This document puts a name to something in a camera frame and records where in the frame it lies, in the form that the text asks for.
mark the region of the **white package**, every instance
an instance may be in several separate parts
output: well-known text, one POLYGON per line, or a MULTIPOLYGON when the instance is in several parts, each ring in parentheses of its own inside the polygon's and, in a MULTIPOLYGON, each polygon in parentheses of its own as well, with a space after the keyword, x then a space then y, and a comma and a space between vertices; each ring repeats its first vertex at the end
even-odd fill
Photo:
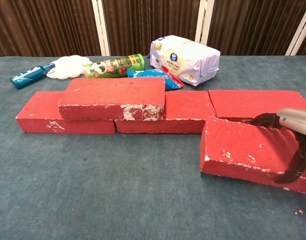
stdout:
POLYGON ((162 65, 183 82, 197 86, 216 75, 220 51, 179 36, 160 37, 151 44, 150 63, 162 65))

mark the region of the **blue spray bottle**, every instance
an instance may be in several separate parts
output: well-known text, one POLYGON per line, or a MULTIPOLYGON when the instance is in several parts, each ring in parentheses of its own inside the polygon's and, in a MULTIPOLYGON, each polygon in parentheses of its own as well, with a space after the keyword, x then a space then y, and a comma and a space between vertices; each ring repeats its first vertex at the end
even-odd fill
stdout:
POLYGON ((21 89, 46 77, 46 74, 54 67, 55 64, 53 63, 50 63, 45 66, 35 66, 28 71, 21 72, 15 76, 12 76, 10 78, 10 81, 17 89, 21 89))

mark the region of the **white wall trim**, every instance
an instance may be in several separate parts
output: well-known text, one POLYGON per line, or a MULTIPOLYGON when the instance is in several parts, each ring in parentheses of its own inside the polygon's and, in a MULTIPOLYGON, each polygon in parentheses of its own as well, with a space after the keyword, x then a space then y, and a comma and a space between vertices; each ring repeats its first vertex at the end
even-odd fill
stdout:
POLYGON ((201 40, 201 44, 203 45, 207 44, 209 28, 211 26, 211 20, 212 20, 212 14, 213 14, 214 1, 215 0, 207 1, 206 16, 204 19, 204 26, 203 26, 202 40, 201 40))
POLYGON ((306 37, 306 12, 298 25, 298 28, 295 32, 295 35, 289 44, 289 47, 286 51, 286 56, 294 56, 297 54, 299 48, 301 47, 304 39, 306 37))
POLYGON ((205 4, 206 0, 200 0, 199 9, 198 9, 198 18, 197 18, 197 26, 196 26, 196 34, 195 34, 195 42, 199 43, 202 35, 202 27, 204 22, 204 14, 205 14, 205 4))
POLYGON ((110 56, 109 41, 106 31, 105 16, 102 0, 92 0, 97 35, 102 56, 110 56))

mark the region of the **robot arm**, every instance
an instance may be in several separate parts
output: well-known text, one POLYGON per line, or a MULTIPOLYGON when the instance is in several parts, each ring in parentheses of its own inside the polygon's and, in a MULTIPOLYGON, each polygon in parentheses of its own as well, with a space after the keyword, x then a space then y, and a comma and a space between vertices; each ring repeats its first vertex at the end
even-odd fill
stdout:
POLYGON ((263 113, 255 117, 250 124, 280 129, 286 127, 295 133, 299 148, 294 154, 288 169, 278 176, 275 182, 288 184, 296 181, 306 170, 306 110, 282 108, 277 113, 263 113))

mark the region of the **blue snack bag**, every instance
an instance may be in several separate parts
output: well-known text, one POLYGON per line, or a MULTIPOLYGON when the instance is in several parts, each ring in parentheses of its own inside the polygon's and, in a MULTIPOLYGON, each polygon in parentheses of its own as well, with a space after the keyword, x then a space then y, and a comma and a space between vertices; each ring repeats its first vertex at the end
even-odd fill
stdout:
POLYGON ((180 89, 184 84, 179 79, 173 79, 163 70, 160 69, 150 69, 144 71, 127 70, 127 76, 129 78, 144 78, 144 77, 161 77, 165 81, 166 91, 180 89))

